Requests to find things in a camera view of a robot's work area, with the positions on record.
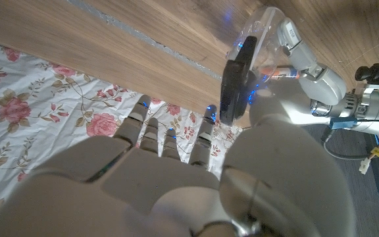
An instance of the floral fabric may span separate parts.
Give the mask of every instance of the floral fabric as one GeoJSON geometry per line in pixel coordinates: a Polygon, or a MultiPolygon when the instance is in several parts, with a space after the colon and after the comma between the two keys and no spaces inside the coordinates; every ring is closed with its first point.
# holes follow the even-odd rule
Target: floral fabric
{"type": "MultiPolygon", "coordinates": [[[[54,154],[89,136],[112,136],[140,96],[0,46],[0,207],[16,184],[54,154]]],[[[145,124],[151,117],[159,120],[159,152],[166,130],[174,128],[181,159],[188,162],[202,115],[152,98],[145,124]]],[[[240,132],[216,123],[210,164],[215,175],[240,132]]]]}

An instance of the transparent plastic part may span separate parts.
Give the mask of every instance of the transparent plastic part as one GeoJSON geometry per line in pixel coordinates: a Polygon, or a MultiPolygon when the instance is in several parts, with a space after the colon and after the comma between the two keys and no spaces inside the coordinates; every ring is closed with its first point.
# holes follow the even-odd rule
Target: transparent plastic part
{"type": "Polygon", "coordinates": [[[247,36],[257,37],[250,70],[254,72],[258,81],[267,81],[278,64],[281,45],[277,31],[283,19],[285,19],[284,13],[276,7],[257,9],[245,23],[226,59],[236,58],[247,36]]]}

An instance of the robotic hand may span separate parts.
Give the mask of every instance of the robotic hand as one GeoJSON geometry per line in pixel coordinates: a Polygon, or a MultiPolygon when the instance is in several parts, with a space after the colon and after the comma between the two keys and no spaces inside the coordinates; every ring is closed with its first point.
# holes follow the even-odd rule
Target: robotic hand
{"type": "MultiPolygon", "coordinates": [[[[296,125],[327,124],[322,144],[330,155],[364,160],[369,165],[369,154],[337,154],[330,151],[326,143],[340,128],[379,137],[379,63],[359,68],[355,79],[366,80],[367,84],[346,93],[341,77],[316,62],[295,24],[275,7],[253,13],[228,59],[222,79],[221,122],[233,124],[250,104],[249,117],[253,125],[270,117],[296,125]],[[270,72],[276,68],[279,49],[283,49],[299,72],[298,80],[269,80],[270,72]]],[[[365,173],[366,169],[361,167],[360,171],[365,173]]]]}
{"type": "Polygon", "coordinates": [[[229,149],[220,181],[206,171],[216,109],[189,159],[173,130],[158,157],[143,95],[115,135],[95,136],[36,168],[0,210],[0,236],[354,236],[337,164],[305,131],[264,119],[229,149]]]}

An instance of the wooden surface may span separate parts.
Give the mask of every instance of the wooden surface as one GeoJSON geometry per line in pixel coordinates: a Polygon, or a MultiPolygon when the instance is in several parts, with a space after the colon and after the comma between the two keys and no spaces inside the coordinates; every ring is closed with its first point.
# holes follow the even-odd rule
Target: wooden surface
{"type": "MultiPolygon", "coordinates": [[[[84,1],[217,74],[244,22],[263,5],[281,8],[349,89],[359,66],[379,63],[379,0],[84,1]]],[[[65,0],[0,1],[0,44],[198,113],[218,105],[217,80],[65,0]]]]}
{"type": "Polygon", "coordinates": [[[218,80],[63,0],[0,1],[0,44],[198,113],[219,102],[218,80]]]}
{"type": "Polygon", "coordinates": [[[379,63],[379,0],[84,1],[219,74],[246,19],[263,4],[290,17],[349,89],[358,67],[379,63]]]}
{"type": "Polygon", "coordinates": [[[85,2],[220,75],[229,46],[261,5],[256,0],[85,2]]]}
{"type": "MultiPolygon", "coordinates": [[[[317,141],[324,132],[325,125],[305,126],[317,141]]],[[[349,130],[338,130],[328,142],[332,151],[346,155],[360,155],[366,153],[364,134],[349,130]]],[[[351,195],[356,213],[356,230],[358,237],[379,237],[379,195],[375,185],[374,174],[369,168],[363,175],[358,169],[360,161],[343,161],[336,159],[342,169],[351,195]]]]}

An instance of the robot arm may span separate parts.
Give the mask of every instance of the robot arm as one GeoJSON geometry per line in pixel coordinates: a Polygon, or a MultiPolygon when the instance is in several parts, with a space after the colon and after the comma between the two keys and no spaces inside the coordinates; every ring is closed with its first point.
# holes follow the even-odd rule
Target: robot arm
{"type": "Polygon", "coordinates": [[[326,65],[316,62],[311,48],[301,39],[289,18],[281,21],[277,35],[284,53],[299,71],[299,83],[308,97],[327,105],[337,105],[346,93],[343,79],[326,65]]]}
{"type": "Polygon", "coordinates": [[[153,118],[135,147],[149,103],[143,95],[112,138],[84,140],[31,172],[0,210],[0,236],[354,236],[343,174],[302,129],[265,120],[245,130],[219,181],[205,170],[215,107],[185,164],[173,130],[158,156],[153,118]]]}

